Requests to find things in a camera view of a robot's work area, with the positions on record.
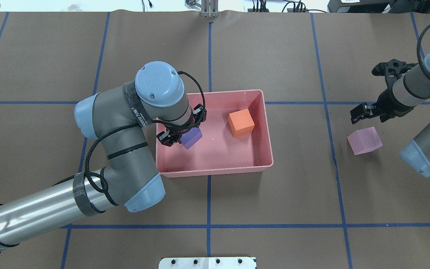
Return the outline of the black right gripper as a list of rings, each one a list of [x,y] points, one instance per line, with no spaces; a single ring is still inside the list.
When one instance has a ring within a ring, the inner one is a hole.
[[[375,106],[367,103],[361,103],[351,110],[351,124],[357,124],[359,121],[375,117],[373,111],[379,110],[378,116],[381,123],[396,117],[403,117],[414,108],[401,104],[395,97],[392,90],[384,90],[378,97]]]

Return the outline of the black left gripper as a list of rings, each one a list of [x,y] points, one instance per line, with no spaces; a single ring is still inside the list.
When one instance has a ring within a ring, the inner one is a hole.
[[[160,144],[167,147],[171,147],[175,143],[181,143],[181,138],[185,133],[188,133],[192,127],[182,126],[182,127],[172,127],[165,126],[166,132],[160,132],[157,134],[157,140]]]

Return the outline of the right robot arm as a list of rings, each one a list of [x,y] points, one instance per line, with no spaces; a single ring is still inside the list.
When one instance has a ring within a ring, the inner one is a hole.
[[[430,178],[430,53],[417,63],[391,59],[376,64],[372,74],[386,86],[374,102],[362,102],[350,111],[352,124],[377,118],[381,123],[409,119],[416,132],[399,149],[399,158],[419,176]]]

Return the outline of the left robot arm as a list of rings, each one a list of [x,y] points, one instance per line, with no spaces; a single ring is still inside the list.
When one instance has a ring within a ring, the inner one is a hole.
[[[201,90],[191,74],[152,61],[129,82],[80,101],[75,121],[88,140],[81,171],[0,203],[0,254],[117,207],[138,213],[162,201],[166,190],[145,129],[163,125],[154,140],[171,146],[204,120],[205,100],[196,107],[189,103],[184,78]]]

